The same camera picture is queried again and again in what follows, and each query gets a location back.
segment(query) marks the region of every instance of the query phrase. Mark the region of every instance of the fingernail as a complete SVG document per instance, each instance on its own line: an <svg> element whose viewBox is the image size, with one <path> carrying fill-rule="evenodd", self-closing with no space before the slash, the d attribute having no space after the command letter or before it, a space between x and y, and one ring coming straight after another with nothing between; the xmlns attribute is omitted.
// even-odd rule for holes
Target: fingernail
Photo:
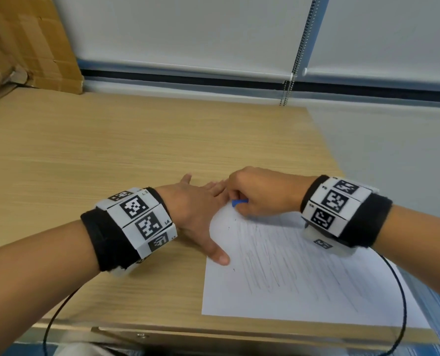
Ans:
<svg viewBox="0 0 440 356"><path fill-rule="evenodd" d="M220 265L226 266L230 263L230 258L226 255L222 255L218 259L218 262L220 263Z"/></svg>

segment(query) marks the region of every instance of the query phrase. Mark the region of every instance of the wood grain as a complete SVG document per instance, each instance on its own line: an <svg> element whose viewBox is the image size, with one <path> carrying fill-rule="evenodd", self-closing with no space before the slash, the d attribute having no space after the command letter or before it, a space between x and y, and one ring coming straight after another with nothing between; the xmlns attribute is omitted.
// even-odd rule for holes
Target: wood grain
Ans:
<svg viewBox="0 0 440 356"><path fill-rule="evenodd" d="M177 182L187 172L200 185L246 165L340 174L305 109L17 89L0 101L0 246L132 186ZM397 336L396 328L202 316L205 263L192 244L175 240L128 277L102 274L86 284L59 322L299 339ZM438 341L422 329L405 339Z"/></svg>

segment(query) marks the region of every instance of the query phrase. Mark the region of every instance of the cardboard box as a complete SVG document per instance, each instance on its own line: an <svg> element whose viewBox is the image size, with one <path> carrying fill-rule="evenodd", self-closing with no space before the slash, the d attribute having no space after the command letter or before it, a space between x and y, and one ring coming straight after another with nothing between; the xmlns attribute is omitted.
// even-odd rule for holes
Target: cardboard box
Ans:
<svg viewBox="0 0 440 356"><path fill-rule="evenodd" d="M0 97L16 84L82 93L83 76L52 0L0 0Z"/></svg>

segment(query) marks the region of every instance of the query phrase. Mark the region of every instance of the paper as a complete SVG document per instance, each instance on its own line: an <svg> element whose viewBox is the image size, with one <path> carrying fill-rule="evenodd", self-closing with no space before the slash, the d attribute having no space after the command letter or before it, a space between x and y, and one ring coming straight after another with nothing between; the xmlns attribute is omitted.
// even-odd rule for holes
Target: paper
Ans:
<svg viewBox="0 0 440 356"><path fill-rule="evenodd" d="M401 326L402 298L389 267L371 249L348 258L304 239L299 213L245 219L231 204L213 218L212 238L229 254L207 260L203 315ZM400 277L408 326L430 328Z"/></svg>

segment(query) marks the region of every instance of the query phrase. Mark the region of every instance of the forearm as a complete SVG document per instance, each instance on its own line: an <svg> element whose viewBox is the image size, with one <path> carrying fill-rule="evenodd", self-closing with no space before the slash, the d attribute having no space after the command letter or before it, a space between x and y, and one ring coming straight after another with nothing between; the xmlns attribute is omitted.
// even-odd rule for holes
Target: forearm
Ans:
<svg viewBox="0 0 440 356"><path fill-rule="evenodd" d="M0 353L98 273L80 220L0 247Z"/></svg>
<svg viewBox="0 0 440 356"><path fill-rule="evenodd" d="M440 218L394 205L373 249L440 293Z"/></svg>

